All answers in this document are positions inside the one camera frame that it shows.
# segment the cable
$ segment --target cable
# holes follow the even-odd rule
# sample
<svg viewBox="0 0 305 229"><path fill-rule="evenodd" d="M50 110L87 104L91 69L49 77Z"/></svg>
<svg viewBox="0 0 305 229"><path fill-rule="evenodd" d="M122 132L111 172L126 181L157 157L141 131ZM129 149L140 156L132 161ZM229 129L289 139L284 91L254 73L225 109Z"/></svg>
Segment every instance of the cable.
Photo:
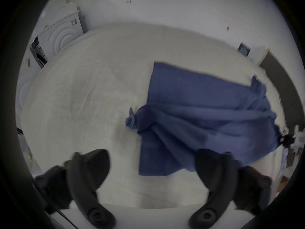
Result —
<svg viewBox="0 0 305 229"><path fill-rule="evenodd" d="M40 187L36 184L35 181L33 181L33 184L34 184L35 188L37 189L37 191L40 193L40 195L45 199L45 201L47 201L47 203L48 203L57 213L59 213L63 218L65 218L68 222L70 222L71 225L74 226L76 229L79 229L76 225L74 225L74 224L72 223L72 221L70 221L70 220L68 219L68 217L66 217L66 216L63 214L63 212L61 212L59 209L57 209L57 208L52 204L52 202L43 194L43 192L41 191Z"/></svg>

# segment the white wall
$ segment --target white wall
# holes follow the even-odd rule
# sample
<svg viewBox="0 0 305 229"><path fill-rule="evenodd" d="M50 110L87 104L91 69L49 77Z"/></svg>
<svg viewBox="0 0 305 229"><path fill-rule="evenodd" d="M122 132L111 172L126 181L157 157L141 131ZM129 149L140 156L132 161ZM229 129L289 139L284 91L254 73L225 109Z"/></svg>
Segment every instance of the white wall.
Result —
<svg viewBox="0 0 305 229"><path fill-rule="evenodd" d="M272 0L68 0L76 2L90 30L138 21L196 31L238 48L269 47L305 101L305 71L299 51Z"/></svg>

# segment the mattress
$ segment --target mattress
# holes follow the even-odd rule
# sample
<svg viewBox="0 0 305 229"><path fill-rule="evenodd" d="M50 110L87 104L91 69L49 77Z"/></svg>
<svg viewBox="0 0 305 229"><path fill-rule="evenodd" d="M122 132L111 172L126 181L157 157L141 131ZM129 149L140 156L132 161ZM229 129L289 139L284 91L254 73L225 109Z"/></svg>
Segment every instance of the mattress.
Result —
<svg viewBox="0 0 305 229"><path fill-rule="evenodd" d="M97 190L101 203L135 208L204 204L208 190L195 172L139 176L141 138L125 126L132 107L147 101L154 61L249 86L266 85L276 124L286 130L279 94L263 69L224 42L165 26L111 24L93 29L61 50L35 79L21 127L42 171L62 165L74 152L107 149L111 169ZM251 166L273 181L282 147Z"/></svg>

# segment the white bed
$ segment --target white bed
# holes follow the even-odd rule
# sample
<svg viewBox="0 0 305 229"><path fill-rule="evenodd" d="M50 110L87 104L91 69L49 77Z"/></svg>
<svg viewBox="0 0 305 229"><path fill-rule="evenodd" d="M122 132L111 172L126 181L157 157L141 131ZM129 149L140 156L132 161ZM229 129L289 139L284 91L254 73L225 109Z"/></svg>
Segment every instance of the white bed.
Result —
<svg viewBox="0 0 305 229"><path fill-rule="evenodd" d="M73 152L110 151L111 170L98 189L101 203L136 208L204 204L208 190L196 173L138 175L141 139L125 126L132 107L146 103L154 61L208 73L244 85L253 75L286 129L279 94L263 69L223 42L180 29L112 24L93 29L59 52L33 83L21 126L43 171L62 165ZM277 178L282 147L252 166Z"/></svg>

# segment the blue towel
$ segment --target blue towel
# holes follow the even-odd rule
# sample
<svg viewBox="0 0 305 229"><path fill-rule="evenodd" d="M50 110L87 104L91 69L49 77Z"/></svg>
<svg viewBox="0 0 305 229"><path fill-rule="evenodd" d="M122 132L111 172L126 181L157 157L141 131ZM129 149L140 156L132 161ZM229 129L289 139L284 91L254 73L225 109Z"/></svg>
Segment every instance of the blue towel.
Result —
<svg viewBox="0 0 305 229"><path fill-rule="evenodd" d="M147 104L126 119L142 137L139 174L195 171L201 148L245 166L274 151L281 133L265 93L255 76L248 87L155 62Z"/></svg>

